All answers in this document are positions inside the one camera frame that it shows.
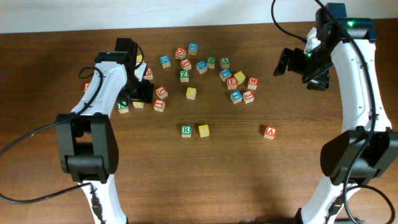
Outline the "yellow S block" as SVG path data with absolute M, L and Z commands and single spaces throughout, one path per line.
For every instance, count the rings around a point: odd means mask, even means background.
M 144 107 L 144 103 L 143 102 L 137 102 L 137 101 L 133 101 L 132 102 L 133 107 L 135 108 L 143 108 Z
M 210 135 L 210 129 L 209 129 L 209 126 L 207 124 L 199 126 L 198 130 L 199 130 L 201 138 L 205 138 L 205 137 L 208 137 Z

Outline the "green R block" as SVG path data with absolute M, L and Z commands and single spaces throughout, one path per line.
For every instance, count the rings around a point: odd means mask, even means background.
M 190 125 L 183 125 L 181 128 L 181 136 L 183 138 L 190 138 L 192 136 L 192 127 Z

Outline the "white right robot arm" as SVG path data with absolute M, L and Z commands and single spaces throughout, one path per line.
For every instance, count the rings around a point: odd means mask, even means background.
M 275 75 L 294 72 L 310 90 L 329 87 L 336 70 L 343 107 L 341 134 L 322 147 L 323 172 L 296 223 L 336 223 L 348 200 L 368 189 L 397 158 L 397 133 L 384 110 L 375 69 L 376 33 L 368 18 L 350 18 L 343 3 L 321 4 L 304 49 L 284 49 Z

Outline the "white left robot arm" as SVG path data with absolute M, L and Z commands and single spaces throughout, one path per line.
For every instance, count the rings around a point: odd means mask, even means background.
M 117 38 L 113 51 L 95 57 L 79 103 L 56 117 L 62 170 L 83 186 L 95 223 L 128 222 L 116 190 L 119 149 L 110 117 L 117 103 L 152 102 L 154 84 L 144 79 L 147 65 L 136 60 L 140 50 L 135 41 Z

